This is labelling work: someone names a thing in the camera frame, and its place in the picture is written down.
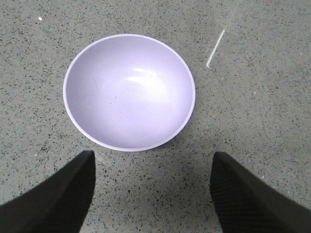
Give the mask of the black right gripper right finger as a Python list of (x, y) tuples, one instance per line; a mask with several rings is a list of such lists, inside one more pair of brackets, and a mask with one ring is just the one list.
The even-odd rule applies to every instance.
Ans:
[(310, 209), (268, 186), (225, 152), (213, 155), (210, 194), (225, 233), (309, 233)]

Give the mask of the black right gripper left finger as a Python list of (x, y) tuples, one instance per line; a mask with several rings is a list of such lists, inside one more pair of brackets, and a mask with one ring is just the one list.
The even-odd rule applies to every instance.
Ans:
[(78, 233), (92, 203), (95, 153), (85, 150), (21, 196), (1, 205), (2, 233)]

